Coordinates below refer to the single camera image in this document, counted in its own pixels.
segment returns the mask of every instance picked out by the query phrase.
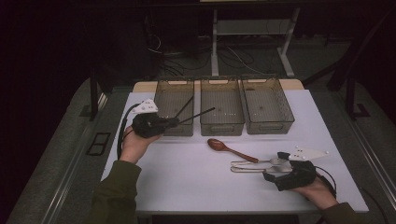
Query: white table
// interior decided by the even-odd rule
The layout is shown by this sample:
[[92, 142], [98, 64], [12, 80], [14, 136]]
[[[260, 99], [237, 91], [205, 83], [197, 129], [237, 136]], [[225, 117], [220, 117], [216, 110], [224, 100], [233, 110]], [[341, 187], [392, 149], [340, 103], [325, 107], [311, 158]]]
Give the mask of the white table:
[[[293, 152], [295, 146], [327, 150], [330, 156], [312, 162], [332, 174], [339, 202], [349, 202], [357, 212], [368, 207], [341, 158], [309, 91], [285, 91], [295, 122], [288, 134], [216, 137], [230, 148], [261, 160], [276, 157], [278, 151]], [[125, 111], [134, 104], [153, 98], [154, 92], [130, 93]], [[195, 94], [195, 112], [200, 95]], [[134, 115], [128, 120], [131, 123]], [[149, 146], [138, 162], [143, 171], [137, 183], [138, 215], [159, 214], [298, 214], [317, 208], [297, 193], [278, 191], [261, 173], [230, 171], [231, 161], [241, 159], [229, 152], [211, 149], [201, 136], [199, 118], [194, 120], [193, 137], [163, 136]], [[117, 159], [114, 141], [103, 178]]]

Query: wire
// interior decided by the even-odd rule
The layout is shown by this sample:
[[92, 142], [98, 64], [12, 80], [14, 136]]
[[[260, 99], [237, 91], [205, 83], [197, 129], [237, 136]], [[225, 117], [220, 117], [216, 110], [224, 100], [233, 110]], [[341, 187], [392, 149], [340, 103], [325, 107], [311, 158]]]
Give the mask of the wire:
[[184, 52], [170, 52], [170, 53], [165, 53], [165, 56], [173, 56], [173, 55], [183, 55]]
[[386, 224], [389, 224], [389, 221], [388, 221], [387, 216], [385, 215], [384, 209], [381, 207], [381, 205], [380, 205], [379, 202], [375, 199], [375, 197], [374, 197], [367, 189], [364, 189], [364, 188], [362, 188], [362, 187], [359, 187], [359, 189], [361, 189], [364, 193], [366, 193], [366, 194], [373, 200], [373, 202], [375, 203], [375, 205], [378, 207], [379, 211], [381, 212], [381, 215], [382, 215], [382, 217], [384, 218], [385, 223], [386, 223]]
[[[280, 20], [280, 23], [278, 25], [278, 34], [281, 35], [281, 26], [282, 26], [282, 22], [283, 20]], [[271, 60], [270, 60], [270, 66], [268, 67], [267, 73], [271, 72], [272, 69], [272, 65], [273, 65], [273, 60], [275, 58], [275, 54], [277, 51], [277, 48], [279, 48], [279, 39], [276, 37], [276, 49], [273, 51], [272, 55], [271, 55]]]
[[179, 66], [182, 69], [191, 70], [192, 71], [192, 70], [198, 70], [198, 69], [201, 69], [201, 68], [205, 67], [207, 65], [207, 63], [209, 62], [209, 59], [210, 59], [210, 54], [208, 54], [208, 56], [206, 57], [204, 64], [202, 64], [202, 65], [200, 65], [198, 67], [195, 67], [195, 68], [185, 67], [182, 64], [176, 63], [176, 62], [174, 62], [172, 60], [169, 60], [169, 59], [167, 59], [166, 61], [169, 62], [169, 63], [174, 63], [174, 64], [176, 64], [177, 66]]
[[[227, 45], [226, 43], [223, 43], [223, 45], [224, 45], [224, 47], [223, 47], [224, 49], [227, 49], [227, 48], [230, 47], [230, 46]], [[237, 44], [237, 43], [235, 43], [235, 42], [233, 41], [233, 47], [238, 48], [238, 50], [240, 50], [241, 52], [243, 52], [244, 54], [246, 54], [246, 55], [250, 58], [250, 61], [249, 61], [249, 62], [246, 62], [245, 60], [243, 60], [244, 63], [245, 63], [245, 64], [254, 63], [254, 57], [251, 56], [251, 54], [247, 53], [244, 49], [241, 49], [240, 46], [241, 46], [240, 44]], [[227, 58], [230, 59], [230, 60], [234, 60], [234, 61], [240, 62], [240, 61], [238, 61], [238, 60], [236, 60], [236, 59], [234, 59], [234, 58], [231, 58], [231, 57], [227, 57]]]
[[155, 50], [155, 49], [148, 49], [149, 51], [151, 51], [151, 52], [154, 52], [154, 53], [159, 53], [159, 54], [163, 54], [163, 52], [160, 52], [160, 51], [158, 51], [158, 50]]
[[173, 67], [173, 66], [169, 66], [169, 65], [166, 65], [166, 64], [164, 64], [163, 65], [166, 69], [168, 69], [168, 71], [170, 71], [170, 69], [172, 69], [173, 71], [175, 71], [175, 73], [177, 73], [177, 76], [184, 76], [183, 75], [183, 73], [184, 73], [184, 70], [182, 71], [182, 72], [180, 72], [180, 71], [178, 71], [175, 67]]
[[315, 166], [315, 168], [318, 168], [319, 170], [323, 171], [324, 173], [326, 173], [332, 179], [334, 190], [335, 190], [335, 192], [337, 192], [337, 185], [335, 184], [335, 180], [332, 177], [332, 175], [329, 172], [327, 172], [325, 169], [321, 168], [321, 167]]
[[316, 222], [316, 224], [321, 224], [321, 223], [323, 223], [324, 222], [324, 217], [321, 217], [317, 222]]
[[125, 115], [122, 119], [122, 123], [119, 129], [119, 139], [118, 139], [118, 143], [117, 143], [117, 157], [118, 159], [120, 159], [121, 156], [121, 151], [122, 151], [122, 141], [123, 141], [123, 132], [125, 130], [126, 127], [126, 122], [128, 121], [128, 115], [129, 113], [131, 113], [132, 109], [134, 109], [135, 107], [137, 107], [139, 104], [133, 105], [131, 107], [129, 107], [129, 109], [125, 112]]
[[283, 20], [280, 20], [280, 23], [279, 23], [279, 35], [282, 35], [280, 32], [280, 30], [282, 29], [282, 23], [283, 23]]
[[224, 58], [227, 58], [227, 56], [225, 56], [224, 54], [220, 53], [219, 51], [218, 51], [218, 57], [219, 57], [219, 59], [221, 59], [221, 61], [222, 61], [223, 63], [227, 64], [228, 66], [230, 66], [230, 67], [232, 67], [232, 68], [245, 68], [245, 66], [243, 66], [243, 65], [241, 65], [241, 66], [235, 66], [235, 65], [232, 65], [232, 64], [229, 64], [229, 63], [225, 62]]
[[268, 29], [268, 21], [269, 20], [266, 20], [267, 22], [265, 23], [265, 30], [267, 31], [267, 35], [270, 35], [270, 30]]
[[165, 60], [166, 62], [169, 62], [169, 63], [173, 63], [173, 64], [175, 64], [176, 66], [171, 66], [171, 65], [166, 65], [166, 66], [170, 66], [170, 67], [178, 67], [178, 68], [181, 68], [181, 69], [183, 69], [183, 72], [184, 72], [184, 69], [186, 69], [186, 67], [184, 67], [183, 65], [181, 65], [180, 63], [176, 63], [176, 62], [174, 62], [174, 61], [171, 61], [171, 60]]
[[159, 49], [160, 47], [161, 47], [161, 39], [157, 36], [157, 35], [152, 35], [152, 36], [154, 36], [154, 37], [156, 37], [157, 38], [157, 40], [158, 40], [158, 46], [157, 46], [157, 48], [156, 49]]
[[[266, 40], [262, 40], [262, 38], [260, 38], [261, 35], [257, 35], [257, 36], [258, 36], [257, 38], [259, 38], [259, 40], [258, 40], [258, 41], [255, 41], [255, 42], [253, 42], [253, 43], [236, 43], [233, 39], [231, 39], [231, 41], [232, 41], [232, 43], [233, 43], [234, 45], [236, 45], [237, 47], [256, 46], [256, 45], [264, 44], [264, 43], [267, 42]], [[218, 38], [218, 42], [219, 42], [219, 44], [226, 45], [226, 42], [219, 41], [219, 38]]]
[[[230, 60], [230, 61], [234, 61], [234, 62], [238, 62], [238, 63], [241, 63], [241, 61], [240, 60], [238, 60], [238, 59], [235, 59], [235, 57], [233, 56], [233, 57], [230, 57], [230, 56], [227, 56], [227, 55], [225, 55], [225, 54], [222, 54], [220, 51], [218, 51], [220, 54], [221, 54], [221, 56], [222, 57], [224, 57], [224, 58], [226, 58], [226, 59], [228, 59], [228, 60]], [[254, 63], [254, 58], [253, 58], [253, 56], [251, 56], [250, 54], [248, 54], [247, 52], [245, 52], [245, 54], [246, 55], [248, 55], [250, 58], [251, 58], [251, 62], [246, 62], [245, 60], [243, 60], [243, 63], [245, 63], [245, 64], [251, 64], [251, 63]]]
[[248, 66], [247, 64], [245, 64], [245, 62], [238, 56], [238, 54], [236, 54], [235, 51], [233, 51], [233, 49], [231, 49], [230, 47], [227, 47], [227, 48], [239, 59], [239, 61], [240, 61], [247, 69], [249, 69], [249, 70], [251, 70], [251, 71], [253, 71], [253, 72], [257, 72], [257, 73], [259, 73], [259, 74], [265, 75], [264, 73], [262, 73], [262, 72], [260, 72], [260, 71], [258, 71], [258, 70], [256, 70], [256, 69], [254, 69], [254, 68], [249, 67], [249, 66]]
[[182, 76], [181, 74], [175, 73], [174, 71], [170, 70], [169, 67], [167, 66], [160, 66], [163, 69], [163, 74], [166, 75], [166, 73], [170, 73], [171, 75], [175, 76], [175, 77], [179, 77]]
[[131, 132], [133, 132], [134, 130], [131, 130], [131, 131], [129, 131], [127, 134], [125, 134], [123, 137], [122, 137], [122, 141], [125, 139], [125, 137], [126, 136], [128, 136], [128, 134], [130, 134]]

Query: jacket sleeve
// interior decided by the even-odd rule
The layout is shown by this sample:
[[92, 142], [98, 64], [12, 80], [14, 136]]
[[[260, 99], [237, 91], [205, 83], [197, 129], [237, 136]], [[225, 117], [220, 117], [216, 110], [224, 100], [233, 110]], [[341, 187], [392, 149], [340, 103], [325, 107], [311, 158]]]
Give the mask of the jacket sleeve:
[[349, 203], [339, 203], [321, 214], [328, 224], [365, 224], [362, 218], [352, 209]]
[[114, 161], [110, 174], [94, 190], [86, 224], [134, 223], [136, 182], [141, 168], [127, 161]]

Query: transparent plastic bin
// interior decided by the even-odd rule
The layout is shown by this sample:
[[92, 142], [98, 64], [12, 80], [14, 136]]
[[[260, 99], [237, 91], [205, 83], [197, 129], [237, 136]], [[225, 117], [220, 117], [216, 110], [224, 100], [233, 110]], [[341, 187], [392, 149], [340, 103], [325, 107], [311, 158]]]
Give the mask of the transparent plastic bin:
[[247, 133], [288, 133], [294, 116], [279, 80], [249, 75], [241, 79]]
[[[194, 80], [189, 77], [163, 77], [158, 81], [154, 103], [158, 106], [158, 116], [180, 121], [193, 116]], [[164, 136], [192, 136], [193, 119], [165, 131]]]
[[238, 136], [245, 119], [237, 77], [203, 77], [201, 79], [202, 136]]

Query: dark wall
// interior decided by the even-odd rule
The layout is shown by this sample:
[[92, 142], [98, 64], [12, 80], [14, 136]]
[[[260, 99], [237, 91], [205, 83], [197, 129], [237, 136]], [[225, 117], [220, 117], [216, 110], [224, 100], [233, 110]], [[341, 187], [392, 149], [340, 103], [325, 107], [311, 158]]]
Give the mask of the dark wall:
[[359, 57], [352, 74], [396, 124], [396, 7]]
[[9, 1], [2, 11], [0, 223], [18, 200], [70, 99], [87, 79], [67, 4]]

